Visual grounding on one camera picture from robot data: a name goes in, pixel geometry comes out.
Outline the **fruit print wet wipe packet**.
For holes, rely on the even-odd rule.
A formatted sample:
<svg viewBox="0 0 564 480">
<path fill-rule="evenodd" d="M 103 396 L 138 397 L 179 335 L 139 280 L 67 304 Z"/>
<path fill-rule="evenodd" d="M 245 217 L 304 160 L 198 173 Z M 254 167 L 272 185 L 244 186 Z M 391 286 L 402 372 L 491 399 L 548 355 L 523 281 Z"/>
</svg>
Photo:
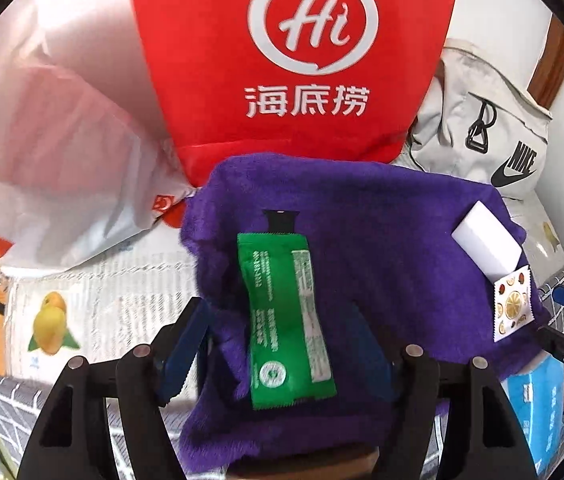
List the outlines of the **fruit print wet wipe packet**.
<svg viewBox="0 0 564 480">
<path fill-rule="evenodd" d="M 494 341 L 499 342 L 535 319 L 529 265 L 496 281 L 494 294 Z"/>
</svg>

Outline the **white sponge block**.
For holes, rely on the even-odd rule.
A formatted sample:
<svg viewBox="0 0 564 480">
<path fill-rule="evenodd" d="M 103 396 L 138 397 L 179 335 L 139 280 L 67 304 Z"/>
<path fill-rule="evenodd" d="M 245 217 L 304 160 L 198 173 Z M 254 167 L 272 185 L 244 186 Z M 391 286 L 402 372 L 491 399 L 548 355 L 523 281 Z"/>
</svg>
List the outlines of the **white sponge block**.
<svg viewBox="0 0 564 480">
<path fill-rule="evenodd" d="M 482 202 L 475 203 L 451 237 L 491 284 L 517 269 L 522 246 Z"/>
</svg>

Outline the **green snack packet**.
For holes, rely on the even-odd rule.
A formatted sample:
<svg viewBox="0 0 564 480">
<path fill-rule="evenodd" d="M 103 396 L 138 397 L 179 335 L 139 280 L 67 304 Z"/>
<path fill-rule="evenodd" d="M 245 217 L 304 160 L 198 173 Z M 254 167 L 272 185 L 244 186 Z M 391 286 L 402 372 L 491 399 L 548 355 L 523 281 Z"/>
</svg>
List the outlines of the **green snack packet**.
<svg viewBox="0 0 564 480">
<path fill-rule="evenodd" d="M 306 237 L 241 233 L 237 253 L 249 300 L 253 408 L 286 408 L 336 396 Z"/>
</svg>

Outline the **black card piece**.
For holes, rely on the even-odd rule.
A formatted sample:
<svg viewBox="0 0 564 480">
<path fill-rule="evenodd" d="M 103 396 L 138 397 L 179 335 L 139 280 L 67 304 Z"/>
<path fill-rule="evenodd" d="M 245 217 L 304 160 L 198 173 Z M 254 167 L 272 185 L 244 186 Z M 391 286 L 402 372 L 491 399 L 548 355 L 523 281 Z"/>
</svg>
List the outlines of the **black card piece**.
<svg viewBox="0 0 564 480">
<path fill-rule="evenodd" d="M 294 234 L 296 232 L 297 211 L 266 209 L 263 213 L 267 218 L 268 233 Z"/>
</svg>

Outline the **blue tissue pack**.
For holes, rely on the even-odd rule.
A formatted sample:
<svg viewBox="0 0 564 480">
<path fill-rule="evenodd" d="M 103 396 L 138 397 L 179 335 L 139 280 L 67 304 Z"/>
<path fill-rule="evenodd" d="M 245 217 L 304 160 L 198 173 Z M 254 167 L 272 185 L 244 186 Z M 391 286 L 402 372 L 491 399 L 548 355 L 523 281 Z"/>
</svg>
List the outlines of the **blue tissue pack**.
<svg viewBox="0 0 564 480">
<path fill-rule="evenodd" d="M 549 478 L 564 458 L 564 364 L 541 352 L 501 385 L 523 429 L 538 478 Z"/>
</svg>

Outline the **grey checkered blanket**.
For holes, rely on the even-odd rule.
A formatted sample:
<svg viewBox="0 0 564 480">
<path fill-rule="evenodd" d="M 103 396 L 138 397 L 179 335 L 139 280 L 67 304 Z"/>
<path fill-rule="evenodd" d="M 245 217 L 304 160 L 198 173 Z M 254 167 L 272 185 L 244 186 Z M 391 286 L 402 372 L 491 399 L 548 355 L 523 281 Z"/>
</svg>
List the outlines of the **grey checkered blanket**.
<svg viewBox="0 0 564 480">
<path fill-rule="evenodd" d="M 564 285 L 564 266 L 540 286 L 540 297 L 544 306 L 551 314 L 550 326 L 564 333 L 564 310 L 551 299 L 552 290 L 555 286 Z M 32 382 L 0 376 L 0 444 L 4 448 L 7 460 L 17 468 L 24 456 L 32 428 L 39 416 L 42 405 L 45 402 L 50 388 L 37 387 Z M 131 471 L 125 442 L 121 435 L 121 422 L 117 420 L 112 401 L 108 405 L 109 432 L 111 436 L 111 447 L 114 460 L 118 469 L 120 479 L 134 479 Z M 442 448 L 444 447 L 444 435 L 446 432 L 447 416 L 436 416 L 434 429 L 428 447 L 422 471 L 423 479 L 435 479 Z M 560 444 L 553 456 L 553 460 L 544 467 L 540 478 L 546 478 L 554 468 L 564 460 L 564 411 Z M 224 470 L 209 471 L 207 474 L 190 474 L 190 479 L 224 479 Z"/>
</svg>

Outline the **newspaper with fruit print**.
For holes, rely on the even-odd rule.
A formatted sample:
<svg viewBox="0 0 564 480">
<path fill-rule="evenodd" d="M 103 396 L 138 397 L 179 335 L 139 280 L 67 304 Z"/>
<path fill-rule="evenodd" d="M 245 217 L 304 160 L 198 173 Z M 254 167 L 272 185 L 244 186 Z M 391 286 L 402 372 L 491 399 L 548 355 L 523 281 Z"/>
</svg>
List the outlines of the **newspaper with fruit print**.
<svg viewBox="0 0 564 480">
<path fill-rule="evenodd" d="M 494 341 L 494 288 L 451 237 L 472 206 L 311 198 L 297 207 L 296 230 L 308 241 L 315 302 L 338 380 L 359 368 L 353 309 L 436 359 L 483 356 L 500 377 L 538 356 L 535 330 L 549 317 L 540 302 L 530 324 Z M 226 217 L 201 214 L 188 231 L 159 223 L 67 272 L 18 278 L 8 293 L 9 373 L 49 383 L 77 354 L 94 362 L 118 358 L 201 296 L 213 307 L 215 333 L 229 341 L 227 359 L 246 377 L 249 307 L 236 237 L 266 227 L 262 212 L 231 204 Z"/>
</svg>

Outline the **purple towel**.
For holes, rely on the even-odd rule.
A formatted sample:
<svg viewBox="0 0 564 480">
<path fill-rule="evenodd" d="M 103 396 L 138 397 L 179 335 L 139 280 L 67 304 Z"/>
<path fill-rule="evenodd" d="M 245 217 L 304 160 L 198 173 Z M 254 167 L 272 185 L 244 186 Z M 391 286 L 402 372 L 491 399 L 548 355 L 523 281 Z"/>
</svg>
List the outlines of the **purple towel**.
<svg viewBox="0 0 564 480">
<path fill-rule="evenodd" d="M 244 457 L 273 458 L 345 444 L 380 445 L 393 422 L 379 389 L 387 377 L 359 350 L 357 322 L 418 344 L 434 358 L 483 356 L 499 378 L 539 353 L 534 328 L 492 336 L 494 289 L 452 239 L 485 205 L 523 243 L 487 184 L 378 162 L 254 154 L 212 171 L 187 203 L 183 245 L 196 257 L 197 288 L 213 313 L 206 383 L 182 429 L 179 456 L 194 474 Z M 248 296 L 237 237 L 268 229 L 267 212 L 291 211 L 306 237 L 315 300 L 337 393 L 290 408 L 251 406 Z"/>
</svg>

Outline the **grey Nike pouch bag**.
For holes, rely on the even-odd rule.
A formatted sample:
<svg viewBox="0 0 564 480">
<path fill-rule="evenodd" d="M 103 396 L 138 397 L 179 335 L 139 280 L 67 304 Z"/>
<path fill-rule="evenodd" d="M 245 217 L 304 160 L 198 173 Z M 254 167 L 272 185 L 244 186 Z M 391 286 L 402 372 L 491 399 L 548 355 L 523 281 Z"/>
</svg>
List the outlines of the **grey Nike pouch bag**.
<svg viewBox="0 0 564 480">
<path fill-rule="evenodd" d="M 532 194 L 544 170 L 552 116 L 468 41 L 449 39 L 394 163 Z"/>
</svg>

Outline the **white Miniso plastic bag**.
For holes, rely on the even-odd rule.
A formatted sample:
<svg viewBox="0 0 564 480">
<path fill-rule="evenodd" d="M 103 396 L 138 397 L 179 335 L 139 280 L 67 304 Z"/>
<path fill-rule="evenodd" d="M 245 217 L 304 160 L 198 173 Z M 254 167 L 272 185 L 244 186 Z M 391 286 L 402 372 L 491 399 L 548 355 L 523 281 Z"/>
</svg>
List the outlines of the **white Miniso plastic bag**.
<svg viewBox="0 0 564 480">
<path fill-rule="evenodd" d="M 0 16 L 0 266 L 79 266 L 191 193 L 128 112 L 46 54 L 38 1 L 15 0 Z"/>
</svg>

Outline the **red Haidilao paper bag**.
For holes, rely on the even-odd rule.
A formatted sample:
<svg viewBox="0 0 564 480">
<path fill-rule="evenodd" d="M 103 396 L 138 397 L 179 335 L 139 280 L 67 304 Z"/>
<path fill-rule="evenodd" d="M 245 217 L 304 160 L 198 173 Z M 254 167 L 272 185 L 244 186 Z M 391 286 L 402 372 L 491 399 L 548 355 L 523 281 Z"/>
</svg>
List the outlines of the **red Haidilao paper bag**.
<svg viewBox="0 0 564 480">
<path fill-rule="evenodd" d="M 132 0 L 187 179 L 272 152 L 391 162 L 456 0 Z"/>
</svg>

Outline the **brown wooden door frame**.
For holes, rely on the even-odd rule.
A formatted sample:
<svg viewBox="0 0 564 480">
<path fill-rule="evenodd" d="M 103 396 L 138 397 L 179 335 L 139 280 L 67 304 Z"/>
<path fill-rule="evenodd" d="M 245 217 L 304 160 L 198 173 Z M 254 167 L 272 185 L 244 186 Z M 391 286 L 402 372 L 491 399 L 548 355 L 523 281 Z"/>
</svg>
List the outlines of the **brown wooden door frame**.
<svg viewBox="0 0 564 480">
<path fill-rule="evenodd" d="M 552 107 L 564 81 L 564 25 L 552 15 L 544 52 L 528 85 L 528 92 L 544 108 Z"/>
</svg>

